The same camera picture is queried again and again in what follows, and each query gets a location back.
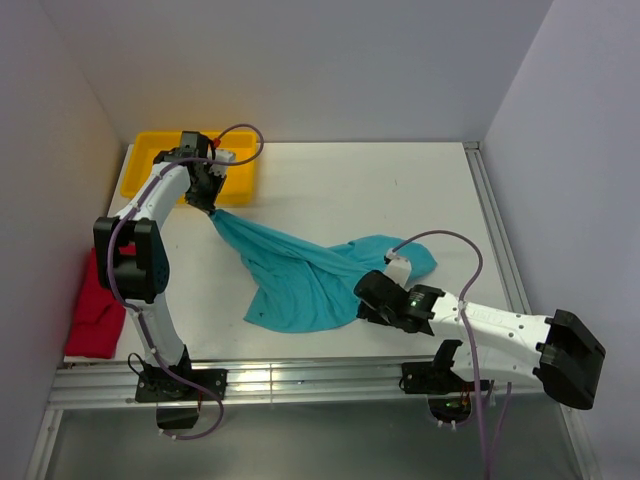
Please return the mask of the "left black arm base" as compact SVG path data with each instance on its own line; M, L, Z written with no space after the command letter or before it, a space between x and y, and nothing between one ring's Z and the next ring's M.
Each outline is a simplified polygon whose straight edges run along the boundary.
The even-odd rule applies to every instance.
M137 376L134 401L156 405L156 425L161 435L176 440L195 440L210 435L221 426L227 369L194 369L187 350L178 364L168 369L145 362L137 353L128 356L127 366ZM205 401L217 404L217 419L203 432L187 433L199 421Z

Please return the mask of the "teal t shirt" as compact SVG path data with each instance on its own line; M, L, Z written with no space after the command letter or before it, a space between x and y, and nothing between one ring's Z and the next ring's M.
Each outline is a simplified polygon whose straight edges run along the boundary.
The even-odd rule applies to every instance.
M285 334L341 328L357 317L353 290L401 240L372 235L324 247L224 210L211 215L221 238L235 250L257 291L244 320Z

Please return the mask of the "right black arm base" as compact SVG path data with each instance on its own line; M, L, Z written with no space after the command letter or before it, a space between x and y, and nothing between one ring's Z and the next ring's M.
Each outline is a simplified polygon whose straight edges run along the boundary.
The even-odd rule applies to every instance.
M435 421L451 426L473 418L474 383L453 372L454 355L461 345L460 340L445 340L432 360L403 363L398 384L407 395L428 396Z

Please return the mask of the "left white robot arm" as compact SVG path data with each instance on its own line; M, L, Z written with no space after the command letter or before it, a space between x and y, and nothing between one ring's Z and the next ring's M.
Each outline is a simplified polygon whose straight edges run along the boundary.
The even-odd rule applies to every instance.
M178 146L156 156L149 177L127 206L93 226L100 285L136 325L144 347L145 381L159 382L172 399L191 394L195 375L167 305L170 265L161 230L181 197L213 212L227 167L235 161L233 153L217 151L219 144L199 132L182 132Z

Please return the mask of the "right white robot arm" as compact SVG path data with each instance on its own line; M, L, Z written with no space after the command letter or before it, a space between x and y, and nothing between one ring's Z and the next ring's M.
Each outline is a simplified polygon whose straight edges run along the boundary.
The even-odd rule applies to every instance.
M525 315L464 304L427 285L405 289L381 271L354 288L360 318L439 341L434 357L401 366L407 394L446 395L487 390L490 383L540 388L579 410L594 405L604 346L575 314Z

